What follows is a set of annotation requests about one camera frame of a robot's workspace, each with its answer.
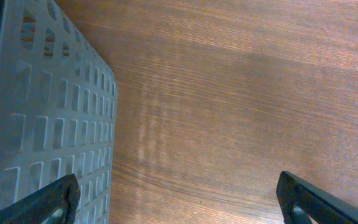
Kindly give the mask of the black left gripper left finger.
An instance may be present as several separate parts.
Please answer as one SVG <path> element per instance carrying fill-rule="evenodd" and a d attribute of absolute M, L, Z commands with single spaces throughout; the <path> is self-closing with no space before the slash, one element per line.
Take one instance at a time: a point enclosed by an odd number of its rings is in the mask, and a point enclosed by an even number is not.
<path fill-rule="evenodd" d="M 68 174 L 0 210 L 0 223 L 73 224 L 80 197 L 76 175 Z"/>

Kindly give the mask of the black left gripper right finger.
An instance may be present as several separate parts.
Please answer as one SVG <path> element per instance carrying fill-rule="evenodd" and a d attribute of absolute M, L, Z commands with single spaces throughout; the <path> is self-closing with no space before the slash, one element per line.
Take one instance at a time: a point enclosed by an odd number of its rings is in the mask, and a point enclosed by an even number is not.
<path fill-rule="evenodd" d="M 358 224 L 358 208 L 289 171 L 281 172 L 276 194 L 286 224 Z"/>

